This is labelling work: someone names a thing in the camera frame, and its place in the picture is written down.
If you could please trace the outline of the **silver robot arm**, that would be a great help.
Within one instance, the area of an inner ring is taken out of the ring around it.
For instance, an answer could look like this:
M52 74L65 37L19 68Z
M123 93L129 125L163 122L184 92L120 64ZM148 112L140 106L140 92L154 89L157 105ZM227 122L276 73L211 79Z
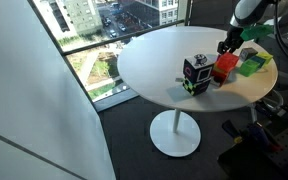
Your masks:
M241 34L245 28L285 15L288 15L288 0L239 0L233 11L226 39L218 43L217 52L233 53L244 42Z

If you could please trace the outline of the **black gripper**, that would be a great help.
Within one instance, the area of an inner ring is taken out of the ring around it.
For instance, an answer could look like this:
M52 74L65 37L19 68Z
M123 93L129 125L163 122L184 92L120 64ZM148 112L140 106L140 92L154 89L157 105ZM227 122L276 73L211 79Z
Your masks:
M218 43L217 52L219 54L233 53L236 49L239 49L244 42L241 37L242 32L243 28L230 26L226 39Z

